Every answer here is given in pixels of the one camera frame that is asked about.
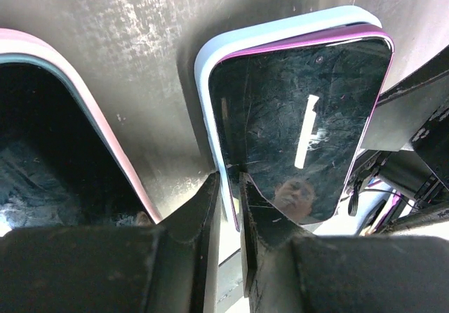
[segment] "black phone screen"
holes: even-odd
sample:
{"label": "black phone screen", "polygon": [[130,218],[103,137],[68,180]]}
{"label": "black phone screen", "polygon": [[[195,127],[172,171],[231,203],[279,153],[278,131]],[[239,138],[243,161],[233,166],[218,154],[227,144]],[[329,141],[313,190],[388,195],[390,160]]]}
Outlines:
{"label": "black phone screen", "polygon": [[294,222],[332,217],[391,53],[369,37],[217,64],[209,88],[233,196],[245,171]]}

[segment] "gray metal panel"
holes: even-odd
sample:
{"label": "gray metal panel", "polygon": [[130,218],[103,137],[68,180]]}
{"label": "gray metal panel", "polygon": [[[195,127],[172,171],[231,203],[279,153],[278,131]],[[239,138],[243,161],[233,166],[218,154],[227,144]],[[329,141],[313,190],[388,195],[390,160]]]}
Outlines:
{"label": "gray metal panel", "polygon": [[449,43],[449,0],[0,0],[0,26],[47,41],[79,71],[163,216],[213,167],[193,79],[221,32],[333,6],[374,13],[396,44],[385,88]]}
{"label": "gray metal panel", "polygon": [[217,313],[225,313],[243,297],[241,252],[238,250],[218,267]]}

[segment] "black cable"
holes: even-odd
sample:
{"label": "black cable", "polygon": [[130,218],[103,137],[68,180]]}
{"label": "black cable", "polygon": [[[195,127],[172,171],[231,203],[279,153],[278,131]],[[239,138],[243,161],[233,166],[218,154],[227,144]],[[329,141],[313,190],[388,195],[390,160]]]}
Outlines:
{"label": "black cable", "polygon": [[360,194],[359,190],[361,187],[361,182],[356,183],[354,185],[354,191],[351,195],[351,198],[349,199],[349,203],[348,203],[348,215],[354,217],[357,215],[357,210],[358,210],[358,195]]}
{"label": "black cable", "polygon": [[[382,189],[364,189],[362,191],[359,192],[359,194],[361,194],[362,192],[386,192],[387,194],[392,194],[394,196],[397,196],[401,199],[401,201],[404,201],[407,203],[407,205],[415,210],[421,210],[420,208],[417,208],[416,206],[412,206],[410,203],[407,202],[407,200],[404,198],[404,196],[402,196],[401,194],[395,193],[395,192],[390,192],[389,190],[382,190]],[[340,201],[344,201],[346,199],[348,199],[350,196],[345,197],[343,199],[341,199]]]}

